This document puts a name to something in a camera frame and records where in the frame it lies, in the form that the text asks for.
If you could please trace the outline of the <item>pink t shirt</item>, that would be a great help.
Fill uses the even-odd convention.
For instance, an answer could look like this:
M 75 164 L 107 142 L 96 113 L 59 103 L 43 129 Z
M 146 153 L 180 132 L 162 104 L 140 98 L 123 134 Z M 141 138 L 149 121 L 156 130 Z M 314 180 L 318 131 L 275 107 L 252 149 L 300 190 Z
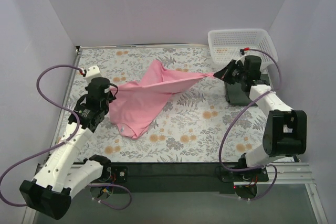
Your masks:
M 116 99 L 109 105 L 109 118 L 121 136 L 138 139 L 149 128 L 171 96 L 184 92 L 213 73 L 166 69 L 155 60 L 139 82 L 118 86 Z

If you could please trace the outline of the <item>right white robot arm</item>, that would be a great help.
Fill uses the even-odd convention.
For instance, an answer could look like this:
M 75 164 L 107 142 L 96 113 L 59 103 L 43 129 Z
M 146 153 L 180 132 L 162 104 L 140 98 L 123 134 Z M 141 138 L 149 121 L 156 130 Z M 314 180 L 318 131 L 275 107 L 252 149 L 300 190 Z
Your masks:
M 245 153 L 238 164 L 223 168 L 237 172 L 242 180 L 251 180 L 257 169 L 286 156 L 303 154 L 307 147 L 307 115 L 304 111 L 294 110 L 286 105 L 276 91 L 261 79 L 261 58 L 247 55 L 243 60 L 231 60 L 214 77 L 226 84 L 240 84 L 250 104 L 257 105 L 267 117 L 262 144 L 251 152 Z

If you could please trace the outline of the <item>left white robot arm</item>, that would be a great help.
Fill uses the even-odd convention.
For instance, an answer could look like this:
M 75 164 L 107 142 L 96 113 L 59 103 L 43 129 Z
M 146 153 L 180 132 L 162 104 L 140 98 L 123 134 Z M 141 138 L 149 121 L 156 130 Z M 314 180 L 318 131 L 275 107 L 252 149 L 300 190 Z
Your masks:
M 114 99 L 110 81 L 104 77 L 93 78 L 85 90 L 87 93 L 80 97 L 74 114 L 68 119 L 62 146 L 53 151 L 32 180 L 23 181 L 19 188 L 28 207 L 56 220 L 65 215 L 72 198 L 91 181 L 106 182 L 112 175 L 109 166 L 97 161 L 89 161 L 69 174 L 80 150 L 104 120 Z

